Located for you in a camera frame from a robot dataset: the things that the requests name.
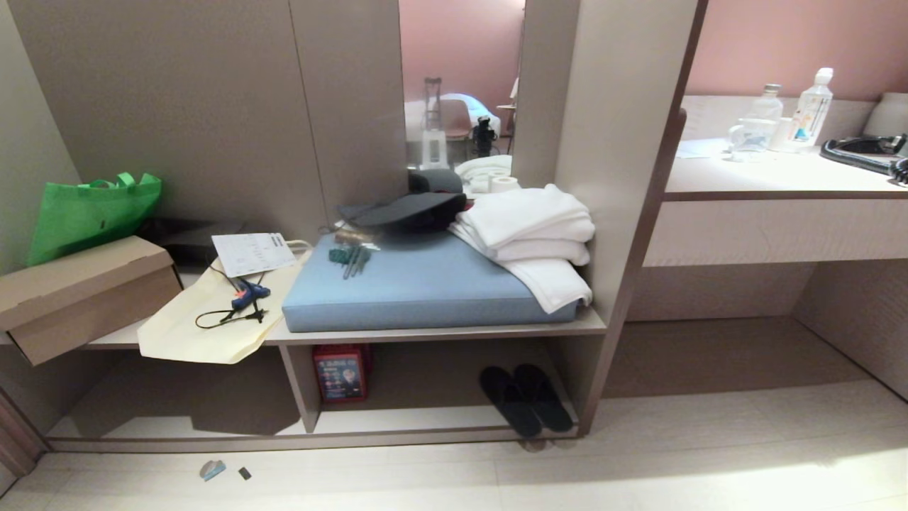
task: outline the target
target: mirror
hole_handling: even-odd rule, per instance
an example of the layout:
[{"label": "mirror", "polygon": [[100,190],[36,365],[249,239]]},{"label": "mirror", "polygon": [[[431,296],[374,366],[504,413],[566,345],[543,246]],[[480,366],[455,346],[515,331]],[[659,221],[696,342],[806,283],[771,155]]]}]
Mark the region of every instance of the mirror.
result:
[{"label": "mirror", "polygon": [[408,165],[509,154],[525,0],[399,3]]}]

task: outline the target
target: green tote bag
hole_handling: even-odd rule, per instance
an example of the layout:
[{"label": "green tote bag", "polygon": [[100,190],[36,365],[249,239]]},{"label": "green tote bag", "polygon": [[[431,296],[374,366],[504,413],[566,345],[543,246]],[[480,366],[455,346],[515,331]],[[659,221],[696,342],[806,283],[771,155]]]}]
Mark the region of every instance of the green tote bag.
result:
[{"label": "green tote bag", "polygon": [[26,263],[40,265],[132,235],[154,211],[161,189],[161,180],[149,174],[138,183],[129,173],[116,183],[48,183]]}]

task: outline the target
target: glass cup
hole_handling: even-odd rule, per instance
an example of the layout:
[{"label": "glass cup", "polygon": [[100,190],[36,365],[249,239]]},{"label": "glass cup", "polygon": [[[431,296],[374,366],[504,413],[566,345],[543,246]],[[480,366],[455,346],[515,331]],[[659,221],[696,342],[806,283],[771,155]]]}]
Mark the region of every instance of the glass cup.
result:
[{"label": "glass cup", "polygon": [[759,159],[769,147],[777,126],[776,121],[766,119],[738,119],[738,124],[728,130],[732,160],[752,162]]}]

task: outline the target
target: folded towel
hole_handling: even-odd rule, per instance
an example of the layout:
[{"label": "folded towel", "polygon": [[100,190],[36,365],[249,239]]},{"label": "folded towel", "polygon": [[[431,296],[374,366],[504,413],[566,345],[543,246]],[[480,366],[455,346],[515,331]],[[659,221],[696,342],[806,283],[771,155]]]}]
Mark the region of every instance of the folded towel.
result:
[{"label": "folded towel", "polygon": [[511,155],[495,155],[474,158],[454,167],[454,172],[469,182],[478,175],[488,174],[490,170],[507,170],[510,175]]},{"label": "folded towel", "polygon": [[467,242],[485,257],[495,261],[518,261],[533,258],[567,259],[574,266],[589,264],[587,246],[566,239],[519,239],[493,250],[485,246],[476,231],[462,222],[454,222],[448,230]]},{"label": "folded towel", "polygon": [[577,300],[583,300],[585,306],[593,301],[592,290],[564,259],[521,259],[500,264],[529,288],[546,314]]},{"label": "folded towel", "polygon": [[585,243],[596,231],[587,207],[555,185],[482,196],[458,220],[495,250],[521,238]]}]

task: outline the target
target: bottle cap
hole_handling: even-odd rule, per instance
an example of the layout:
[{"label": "bottle cap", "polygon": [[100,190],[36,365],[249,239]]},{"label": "bottle cap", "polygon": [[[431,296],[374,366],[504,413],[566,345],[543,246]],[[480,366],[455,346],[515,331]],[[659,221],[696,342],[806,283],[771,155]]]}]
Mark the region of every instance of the bottle cap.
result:
[{"label": "bottle cap", "polygon": [[826,85],[833,79],[833,68],[832,67],[823,67],[816,72],[816,77],[814,78],[815,84]]}]

